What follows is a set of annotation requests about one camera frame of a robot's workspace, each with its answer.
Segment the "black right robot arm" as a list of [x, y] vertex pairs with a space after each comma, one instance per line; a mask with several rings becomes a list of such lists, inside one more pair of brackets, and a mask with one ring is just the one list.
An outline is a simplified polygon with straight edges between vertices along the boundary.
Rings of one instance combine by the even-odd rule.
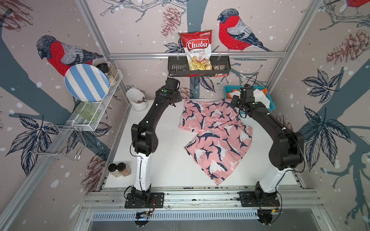
[[253, 92], [248, 84], [241, 87], [240, 96], [233, 96], [231, 105], [258, 122], [273, 142], [268, 154], [271, 164], [254, 190], [254, 199], [261, 203], [276, 197], [285, 174], [304, 161], [304, 137], [283, 126], [263, 103], [255, 100]]

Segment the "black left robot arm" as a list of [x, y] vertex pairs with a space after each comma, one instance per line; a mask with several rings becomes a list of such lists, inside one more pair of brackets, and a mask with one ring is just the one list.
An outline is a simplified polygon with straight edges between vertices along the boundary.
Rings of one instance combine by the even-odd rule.
[[168, 106], [181, 102], [180, 81], [168, 77], [165, 85], [155, 92], [155, 99], [146, 116], [131, 127], [132, 142], [137, 158], [135, 184], [131, 189], [131, 197], [135, 204], [146, 207], [150, 203], [151, 183], [148, 176], [150, 154], [154, 153], [159, 144], [156, 127]]

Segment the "pink patterned shorts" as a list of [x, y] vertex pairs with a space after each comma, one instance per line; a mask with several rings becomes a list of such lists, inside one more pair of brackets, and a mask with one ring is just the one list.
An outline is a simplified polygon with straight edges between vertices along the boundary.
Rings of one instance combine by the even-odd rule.
[[231, 99], [185, 100], [179, 127], [197, 134], [185, 150], [216, 185], [234, 172], [252, 143], [252, 126], [242, 122]]

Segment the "orange shorts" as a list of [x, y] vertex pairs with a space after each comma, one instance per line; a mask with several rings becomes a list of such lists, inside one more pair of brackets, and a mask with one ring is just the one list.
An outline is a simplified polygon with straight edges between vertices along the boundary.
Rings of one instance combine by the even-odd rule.
[[[233, 98], [233, 96], [240, 96], [241, 93], [240, 93], [240, 90], [232, 90], [231, 92], [228, 92], [226, 94], [226, 97], [227, 98]], [[267, 89], [254, 89], [253, 91], [253, 96], [255, 98], [256, 101], [262, 101], [262, 100], [268, 100], [268, 97], [267, 97]]]

